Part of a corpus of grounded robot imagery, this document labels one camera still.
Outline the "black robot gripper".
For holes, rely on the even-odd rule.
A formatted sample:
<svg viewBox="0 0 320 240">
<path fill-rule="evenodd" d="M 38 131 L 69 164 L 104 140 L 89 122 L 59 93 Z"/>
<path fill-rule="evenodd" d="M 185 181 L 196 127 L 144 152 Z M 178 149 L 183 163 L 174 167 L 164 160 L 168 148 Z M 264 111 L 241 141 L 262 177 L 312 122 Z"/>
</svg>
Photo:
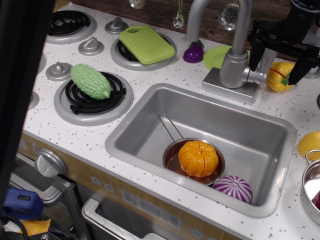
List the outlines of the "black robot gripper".
<svg viewBox="0 0 320 240">
<path fill-rule="evenodd" d="M 254 20 L 247 40 L 251 51 L 249 68 L 255 71 L 265 52 L 262 41 L 286 42 L 289 45 L 303 45 L 307 48 L 289 75 L 288 84 L 296 85 L 313 68 L 320 66 L 320 39 L 311 32 L 313 24 L 320 25 L 320 2 L 318 0 L 291 0 L 291 9 L 281 21 Z"/>
</svg>

